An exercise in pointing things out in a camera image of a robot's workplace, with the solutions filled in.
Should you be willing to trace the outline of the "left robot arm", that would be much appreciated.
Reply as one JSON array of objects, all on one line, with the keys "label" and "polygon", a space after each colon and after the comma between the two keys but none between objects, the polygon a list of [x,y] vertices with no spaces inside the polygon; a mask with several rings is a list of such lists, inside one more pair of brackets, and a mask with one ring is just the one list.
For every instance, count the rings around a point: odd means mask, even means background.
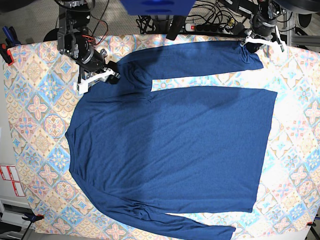
[{"label": "left robot arm", "polygon": [[277,26],[277,18],[282,14],[277,3],[273,0],[242,0],[238,9],[250,14],[250,27],[245,31],[246,38],[241,43],[250,53],[257,52],[262,46],[270,46],[281,53],[287,51]]}]

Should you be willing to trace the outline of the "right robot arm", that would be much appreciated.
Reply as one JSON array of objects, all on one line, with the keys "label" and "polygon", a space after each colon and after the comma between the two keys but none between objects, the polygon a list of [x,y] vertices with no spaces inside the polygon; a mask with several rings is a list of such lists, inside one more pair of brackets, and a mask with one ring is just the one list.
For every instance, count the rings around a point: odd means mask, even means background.
[{"label": "right robot arm", "polygon": [[117,84],[120,80],[117,64],[106,62],[106,50],[97,51],[100,41],[89,35],[88,24],[95,1],[57,0],[56,3],[59,6],[57,49],[79,66],[73,90],[82,95],[97,82]]}]

